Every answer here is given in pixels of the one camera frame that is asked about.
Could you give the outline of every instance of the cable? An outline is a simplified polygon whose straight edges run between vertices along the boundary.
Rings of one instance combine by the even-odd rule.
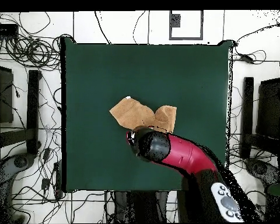
[[[101,28],[101,26],[100,26],[100,20],[99,20],[99,18],[97,18],[96,11],[94,12],[94,15],[96,16],[96,20],[97,20],[97,23],[99,24],[101,33],[103,34],[103,36],[104,36],[105,39],[107,40],[108,44],[109,44],[109,45],[112,44],[112,43],[107,39],[106,35],[104,34],[104,32],[103,32],[103,30],[102,30],[102,28]]]
[[[253,32],[251,32],[251,33],[248,33],[248,34],[245,34],[245,35],[241,36],[241,37],[236,41],[236,46],[234,47],[235,52],[236,52],[237,54],[239,54],[239,53],[237,52],[236,47],[239,45],[239,41],[240,41],[242,38],[244,38],[244,37],[246,37],[246,36],[249,36],[249,35],[251,35],[251,34],[257,33],[257,32],[259,32],[259,31],[263,31],[264,29],[270,29],[270,28],[275,27],[275,26],[280,27],[280,23],[273,24],[273,25],[269,25],[269,26],[266,26],[266,27],[262,27],[262,28],[260,28],[260,29],[257,29],[256,31],[253,31]]]
[[[56,98],[55,98],[56,92],[59,91],[60,89],[61,89],[61,87],[60,87],[59,89],[56,89],[56,90],[55,90],[55,92],[54,92],[54,94],[53,94],[53,99],[54,99],[54,101],[55,101],[57,104],[60,104],[60,105],[61,105],[61,103],[58,102],[58,101],[56,101]]]
[[[88,197],[94,196],[94,195],[95,195],[95,196],[102,196],[102,195],[104,195],[104,193],[102,193],[102,194],[95,194],[95,193],[89,194],[89,195],[86,197],[86,199],[84,200],[83,204],[82,204],[81,206],[79,206],[78,208],[76,208],[76,209],[73,211],[72,223],[74,223],[74,220],[75,220],[75,212],[76,212],[77,210],[81,209],[81,208],[85,205],[85,203],[87,202]]]
[[[44,30],[47,26],[49,26],[50,23],[51,23],[51,18],[49,17],[48,13],[45,12],[45,14],[47,15],[48,20],[49,20],[48,24],[45,25],[44,28],[42,28],[41,30],[39,30],[39,31],[37,31],[37,32],[35,32],[35,33],[28,32],[26,29],[24,29],[24,27],[23,27],[23,25],[22,25],[22,22],[21,22],[21,12],[19,13],[19,22],[20,22],[20,25],[21,25],[21,27],[24,29],[24,31],[25,31],[26,33],[28,33],[28,34],[37,34],[37,33],[41,32],[41,31],[43,31],[43,30]]]
[[[136,27],[137,27],[137,24],[138,24],[138,21],[139,19],[141,18],[141,16],[138,17],[137,21],[136,21],[136,25],[134,27],[134,31],[133,31],[133,40],[135,41],[135,44],[137,44],[135,38],[134,38],[134,33],[135,33],[135,30],[136,30]]]
[[[21,213],[24,213],[24,214],[27,214],[27,215],[29,215],[29,219],[28,219],[28,221],[27,221],[27,223],[26,224],[28,224],[29,222],[30,222],[30,220],[31,220],[31,214],[30,213],[28,213],[28,212],[26,212],[26,211],[21,211],[21,210],[19,210],[19,209],[16,209],[15,207],[12,207],[15,211],[18,211],[18,212],[21,212]]]
[[[267,196],[263,193],[263,192],[261,192],[261,191],[257,191],[257,190],[252,190],[252,191],[248,191],[247,193],[246,193],[246,195],[248,195],[248,194],[250,194],[250,193],[259,193],[259,194],[261,194],[262,196],[264,196],[265,197],[265,199],[267,199]]]

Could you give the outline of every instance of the white floor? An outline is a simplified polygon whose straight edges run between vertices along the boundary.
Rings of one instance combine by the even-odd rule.
[[[218,44],[222,40],[234,40],[237,41],[241,36],[251,33],[261,27],[276,24],[280,20],[280,14],[276,11],[252,11],[252,10],[206,10],[204,11],[204,39],[202,41],[169,41],[168,30],[169,30],[169,11],[146,11],[142,17],[139,19],[138,24],[135,28],[135,24],[139,16],[144,12],[144,10],[138,10],[135,12],[97,12],[97,16],[100,20],[100,25],[104,31],[108,40],[113,43],[150,43],[150,44]],[[106,43],[106,39],[102,35],[94,12],[47,12],[50,17],[50,24],[41,32],[35,34],[41,37],[58,37],[62,34],[70,34],[74,37],[77,43]],[[22,26],[26,31],[30,33],[37,32],[44,28],[48,23],[49,19],[45,12],[28,12],[20,14],[20,21]],[[19,22],[19,13],[1,13],[1,22],[10,23],[12,18]],[[51,38],[41,38],[49,43],[52,43]],[[242,54],[250,54],[254,51],[265,50],[267,55],[266,61],[260,65],[246,64],[241,61],[236,61],[233,65],[233,93],[232,93],[232,108],[240,106],[242,99],[240,94],[242,94],[242,83],[244,77],[252,76],[254,77],[254,98],[258,98],[258,87],[260,82],[267,79],[273,79],[280,77],[280,68],[278,62],[270,61],[280,61],[280,27],[273,27],[271,29],[264,29],[261,32],[251,34],[242,38],[239,41],[239,46],[237,51]],[[13,107],[17,109],[19,115],[22,118],[24,124],[26,124],[26,106],[27,106],[27,73],[23,65],[18,64],[15,61],[8,61],[5,59],[10,59],[9,55],[4,54],[6,51],[3,48],[0,54],[0,65],[3,67],[11,68],[14,74],[14,84],[18,89],[20,97],[14,96]],[[262,61],[264,59],[263,52],[255,53],[258,60]],[[56,89],[60,87],[61,79],[58,70],[54,71],[44,71],[42,70],[45,80],[42,80],[40,85],[41,94],[40,95],[40,119],[39,127],[45,128],[39,130],[39,140],[42,144],[46,142],[48,137],[48,142],[51,140],[54,132],[54,140],[56,139],[56,144],[52,142],[51,148],[57,148],[57,154],[54,155],[52,160],[48,162],[45,167],[47,173],[52,171],[53,163],[62,158],[61,150],[58,150],[58,146],[61,146],[61,130],[55,130],[53,128],[60,128],[61,126],[61,115],[57,110],[56,105],[53,101],[51,92],[53,93]],[[61,101],[60,91],[56,93],[56,100]],[[256,111],[257,111],[257,101],[254,102],[254,128],[256,127]],[[233,114],[238,117],[232,119],[232,133],[240,133],[240,109],[238,107],[232,111]],[[14,112],[14,121],[11,124],[1,124],[0,131],[10,131],[14,129],[10,128],[21,128],[22,124],[17,113]],[[230,140],[230,146],[235,144],[235,139]],[[15,145],[4,147],[0,150],[0,157],[4,157],[12,147]],[[24,152],[26,145],[20,145],[11,151],[11,155],[17,154],[19,152]],[[237,161],[238,158],[234,158],[231,162]],[[39,192],[41,190],[41,178],[38,169],[38,160],[35,164],[28,170],[17,175],[17,179],[21,179],[24,176],[29,176],[35,173],[33,176],[15,181],[13,186],[13,193],[17,194],[24,186],[30,186],[34,188],[35,191]],[[272,159],[271,163],[276,165],[276,160]],[[230,169],[242,186],[245,192],[250,190],[260,190],[263,191],[261,182],[241,169],[242,162],[237,162],[235,165],[231,165]],[[45,204],[41,203],[41,197],[37,195],[32,190],[27,188],[23,189],[23,195],[18,195],[13,203],[15,208],[20,208],[20,210],[26,211],[31,214],[31,220],[29,223],[41,223],[45,216],[48,215],[57,204],[52,204],[50,202]],[[68,223],[71,218],[71,209],[76,209],[80,207],[85,201],[86,197],[91,194],[100,194],[103,192],[91,192],[91,191],[78,191],[66,196],[66,199],[73,199],[72,204],[70,201],[65,201],[62,204],[61,209],[54,215],[50,223]],[[49,191],[48,198],[54,198],[52,190]],[[254,203],[264,204],[265,198],[257,193],[249,194],[249,197]],[[75,212],[74,223],[97,223],[102,220],[104,209],[104,196],[91,195],[87,198],[87,202],[81,209]],[[114,205],[110,201],[108,203],[108,212],[112,214],[114,210]],[[167,219],[170,222],[174,221],[174,210],[176,207],[176,192],[172,191],[168,197],[167,204]]]

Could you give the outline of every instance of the power adapter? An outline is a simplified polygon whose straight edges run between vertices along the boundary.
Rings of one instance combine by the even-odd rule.
[[[249,57],[248,55],[246,55],[246,54],[239,54],[239,55],[240,55],[241,61],[244,61],[248,64],[254,64],[253,59],[251,57]]]
[[[50,157],[50,154],[51,154],[51,149],[45,149],[44,156],[43,156],[44,164],[47,163],[47,161]]]
[[[47,191],[49,189],[49,186],[50,186],[50,179],[43,178],[43,180],[41,181],[41,189]]]

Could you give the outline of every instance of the black cable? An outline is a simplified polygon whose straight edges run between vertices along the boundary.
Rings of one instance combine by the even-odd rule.
[[[52,217],[53,217],[54,215],[56,215],[57,212],[60,210],[60,208],[61,208],[61,206],[63,205],[63,203],[64,203],[64,202],[62,202],[61,205],[55,206],[55,207],[48,213],[48,215],[45,216],[45,218],[43,219],[43,221],[42,221],[41,223],[39,223],[39,224],[44,224],[44,222],[49,221],[49,219],[46,219],[46,218],[47,218],[52,212],[54,212],[55,209],[58,208],[58,210],[57,210],[54,214],[52,214],[52,216],[51,216],[51,218],[50,218],[50,220],[51,220]]]
[[[249,36],[249,35],[251,35],[251,34],[254,34],[254,33],[258,33],[259,31],[264,31],[264,29],[270,29],[270,28],[275,27],[275,26],[280,27],[280,23],[273,24],[273,25],[269,25],[269,26],[266,26],[266,27],[262,27],[262,28],[260,28],[260,29],[257,29],[256,31],[253,31],[253,32],[251,32],[251,33],[248,33],[248,34],[245,34],[245,35],[241,36],[241,37],[236,41],[236,46],[234,47],[235,52],[236,52],[238,55],[242,55],[242,54],[238,53],[238,52],[237,52],[237,49],[236,49],[236,47],[239,45],[239,41],[240,41],[242,38],[245,38],[245,37],[247,37],[247,36]]]
[[[95,196],[102,196],[102,195],[104,195],[104,193],[102,193],[102,194],[95,194],[95,193],[89,194],[89,195],[86,197],[86,199],[84,200],[83,204],[82,204],[81,206],[79,206],[78,208],[76,208],[76,209],[73,211],[72,223],[74,223],[74,220],[75,220],[75,212],[76,212],[77,210],[81,209],[81,208],[85,205],[85,203],[87,202],[88,197],[94,196],[94,195],[95,195]]]
[[[99,24],[99,28],[100,28],[101,33],[103,34],[103,36],[104,36],[105,39],[107,40],[108,44],[109,44],[109,45],[112,44],[112,43],[107,39],[106,35],[104,34],[104,32],[103,32],[103,30],[102,30],[102,27],[100,26],[100,20],[99,20],[99,18],[98,18],[97,15],[96,15],[96,11],[94,12],[94,15],[95,15],[95,17],[96,17],[97,23]]]
[[[139,19],[141,18],[141,16],[138,17],[137,21],[136,21],[136,24],[135,24],[135,27],[134,27],[134,31],[133,31],[133,40],[135,41],[135,44],[137,44],[135,38],[134,38],[134,33],[135,33],[135,30],[136,30],[136,27],[137,27],[137,24],[138,24],[138,21]]]
[[[30,222],[30,220],[31,220],[31,214],[30,213],[28,213],[28,212],[26,212],[26,211],[21,211],[21,210],[19,210],[19,209],[16,209],[15,207],[12,207],[15,211],[18,211],[18,212],[21,212],[21,213],[24,213],[24,214],[27,214],[27,215],[29,215],[29,219],[28,219],[28,221],[27,221],[27,223],[26,224],[28,224],[29,222]]]
[[[61,89],[61,87],[59,88],[59,89],[56,89],[55,90],[55,92],[54,92],[54,94],[53,94],[53,100],[56,102],[56,103],[58,103],[58,104],[60,104],[61,105],[61,103],[60,102],[58,102],[58,101],[56,101],[56,98],[55,98],[55,94],[56,94],[56,92],[57,91],[59,91]]]
[[[248,194],[250,194],[250,193],[259,193],[259,194],[261,194],[262,196],[264,196],[265,197],[265,199],[267,199],[267,196],[263,193],[263,192],[261,192],[261,191],[257,191],[257,190],[252,190],[252,191],[248,191],[247,193],[246,193],[246,195],[248,195]]]
[[[26,33],[28,33],[28,34],[37,34],[37,33],[41,32],[41,31],[43,31],[43,30],[44,30],[47,26],[49,26],[50,23],[51,23],[51,18],[49,17],[48,13],[45,12],[45,14],[46,14],[47,17],[48,17],[48,24],[47,24],[44,28],[42,28],[41,30],[39,30],[39,31],[37,31],[37,32],[35,32],[35,33],[28,32],[26,29],[24,29],[24,27],[23,27],[23,25],[22,25],[22,22],[21,22],[21,12],[19,13],[19,22],[20,22],[20,25],[21,25],[21,27],[24,29],[24,31],[25,31]]]

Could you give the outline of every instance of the controller button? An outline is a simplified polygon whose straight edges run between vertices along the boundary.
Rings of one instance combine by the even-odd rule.
[[[233,213],[231,211],[226,211],[227,216],[233,217]]]

